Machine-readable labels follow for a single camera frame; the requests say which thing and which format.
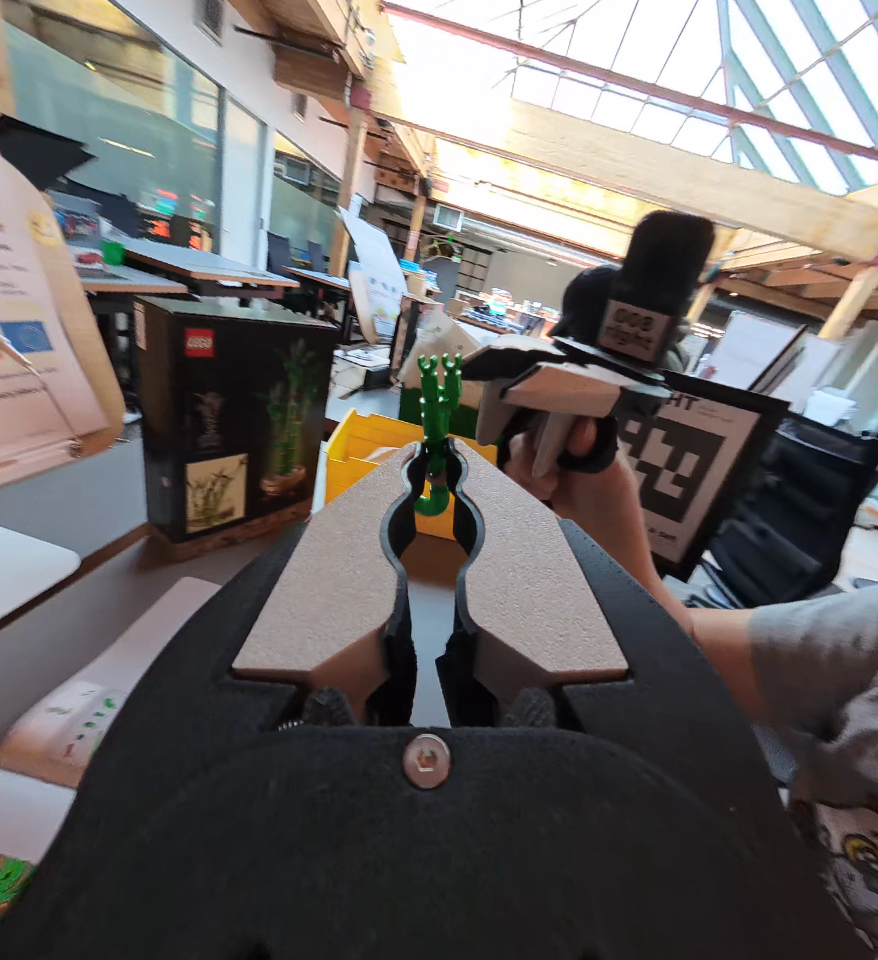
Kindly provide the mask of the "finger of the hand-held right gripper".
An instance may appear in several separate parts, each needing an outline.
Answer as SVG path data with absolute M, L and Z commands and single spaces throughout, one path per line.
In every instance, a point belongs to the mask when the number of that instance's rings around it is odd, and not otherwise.
M 502 389 L 502 402 L 549 414 L 603 419 L 627 400 L 663 404 L 673 392 L 612 368 L 573 363 L 536 363 Z
M 463 380 L 514 379 L 537 364 L 599 368 L 597 358 L 578 345 L 541 340 L 523 334 L 505 334 L 485 343 L 464 357 Z

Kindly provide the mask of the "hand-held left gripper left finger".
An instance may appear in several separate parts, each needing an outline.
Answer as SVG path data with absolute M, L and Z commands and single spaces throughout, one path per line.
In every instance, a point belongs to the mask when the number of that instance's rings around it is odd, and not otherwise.
M 357 719 L 408 725 L 417 684 L 409 577 L 419 443 L 316 513 L 232 662 L 239 678 L 341 690 Z

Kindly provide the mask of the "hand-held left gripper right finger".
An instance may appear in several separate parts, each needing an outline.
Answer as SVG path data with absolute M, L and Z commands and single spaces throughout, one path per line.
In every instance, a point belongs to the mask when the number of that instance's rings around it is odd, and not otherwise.
M 496 725 L 527 689 L 619 682 L 625 654 L 560 521 L 462 440 L 447 443 L 466 558 L 437 672 L 451 725 Z

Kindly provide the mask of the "green lego bamboo stalk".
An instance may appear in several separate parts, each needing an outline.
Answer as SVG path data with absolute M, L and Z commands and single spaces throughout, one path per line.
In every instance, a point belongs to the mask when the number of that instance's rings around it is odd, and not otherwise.
M 417 359 L 420 372 L 420 419 L 425 454 L 425 480 L 429 491 L 415 505 L 416 514 L 433 518 L 442 515 L 450 502 L 447 479 L 448 436 L 452 414 L 460 404 L 462 393 L 462 354 L 421 355 Z

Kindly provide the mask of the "person's right forearm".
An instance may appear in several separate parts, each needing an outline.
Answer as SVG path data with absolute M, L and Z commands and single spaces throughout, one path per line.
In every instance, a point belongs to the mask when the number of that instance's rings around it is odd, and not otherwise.
M 769 728 L 788 726 L 782 699 L 775 631 L 784 605 L 754 609 L 686 607 L 654 577 L 649 585 L 661 606 L 704 654 L 745 714 Z

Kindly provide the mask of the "black lego set box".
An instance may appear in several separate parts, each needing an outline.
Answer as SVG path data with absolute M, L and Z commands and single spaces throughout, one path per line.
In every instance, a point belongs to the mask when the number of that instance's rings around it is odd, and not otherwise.
M 279 304 L 134 306 L 147 519 L 180 557 L 306 518 L 338 326 Z

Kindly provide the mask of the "person's right hand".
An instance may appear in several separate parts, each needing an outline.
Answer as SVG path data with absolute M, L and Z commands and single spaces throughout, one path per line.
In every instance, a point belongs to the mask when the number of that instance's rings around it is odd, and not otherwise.
M 534 477 L 534 434 L 523 431 L 508 442 L 504 472 L 561 519 L 578 525 L 662 606 L 673 594 L 658 575 L 634 471 L 623 454 L 599 473 L 555 467 Z

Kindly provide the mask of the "black framed marker board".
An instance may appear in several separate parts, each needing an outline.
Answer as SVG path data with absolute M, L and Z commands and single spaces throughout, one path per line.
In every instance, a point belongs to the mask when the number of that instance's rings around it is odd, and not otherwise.
M 750 390 L 667 374 L 657 409 L 630 399 L 615 413 L 637 475 L 656 569 L 687 581 L 745 489 L 789 403 Z

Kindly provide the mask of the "yellow plastic bin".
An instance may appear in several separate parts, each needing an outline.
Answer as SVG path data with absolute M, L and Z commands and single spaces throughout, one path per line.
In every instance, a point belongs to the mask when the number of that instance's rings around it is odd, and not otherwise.
M 350 409 L 331 434 L 325 448 L 325 504 L 330 503 L 372 473 L 388 456 L 408 444 L 424 438 L 421 425 L 380 414 L 361 414 Z M 482 446 L 474 439 L 456 437 L 485 460 L 496 465 L 495 444 Z M 445 540 L 454 539 L 452 501 L 442 515 L 417 515 L 420 534 Z

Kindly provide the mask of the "white board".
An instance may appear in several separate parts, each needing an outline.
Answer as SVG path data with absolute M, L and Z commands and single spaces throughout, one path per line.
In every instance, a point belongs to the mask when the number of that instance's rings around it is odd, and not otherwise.
M 338 214 L 356 254 L 347 279 L 360 332 L 372 345 L 389 342 L 409 294 L 406 276 L 381 229 L 343 207 Z

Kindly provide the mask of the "black office chair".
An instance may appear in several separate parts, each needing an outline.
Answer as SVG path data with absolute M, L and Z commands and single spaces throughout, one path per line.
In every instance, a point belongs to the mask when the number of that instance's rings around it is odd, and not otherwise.
M 754 609 L 820 594 L 877 483 L 878 438 L 786 416 L 709 544 L 706 606 Z

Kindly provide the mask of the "person's grey shirt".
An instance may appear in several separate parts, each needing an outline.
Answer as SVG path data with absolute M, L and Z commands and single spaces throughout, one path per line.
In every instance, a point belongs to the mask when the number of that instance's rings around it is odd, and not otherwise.
M 878 584 L 759 607 L 748 636 L 790 798 L 878 813 Z

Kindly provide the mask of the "wooden top desk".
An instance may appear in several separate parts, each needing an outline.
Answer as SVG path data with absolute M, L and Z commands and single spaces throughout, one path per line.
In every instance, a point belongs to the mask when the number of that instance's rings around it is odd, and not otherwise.
M 126 238 L 121 244 L 127 265 L 179 282 L 197 297 L 236 299 L 241 306 L 249 306 L 253 300 L 279 302 L 301 286 L 287 276 L 204 250 L 135 238 Z

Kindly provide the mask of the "instruction sheet on board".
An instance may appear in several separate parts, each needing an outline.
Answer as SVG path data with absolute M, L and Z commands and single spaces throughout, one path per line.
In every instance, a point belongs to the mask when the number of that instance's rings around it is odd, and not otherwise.
M 0 487 L 108 450 L 124 412 L 53 211 L 0 153 Z

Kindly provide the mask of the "person's patterned pants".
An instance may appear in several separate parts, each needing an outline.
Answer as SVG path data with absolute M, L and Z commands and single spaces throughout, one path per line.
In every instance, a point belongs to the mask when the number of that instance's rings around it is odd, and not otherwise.
M 790 796 L 786 809 L 830 897 L 878 958 L 878 803 L 838 805 Z

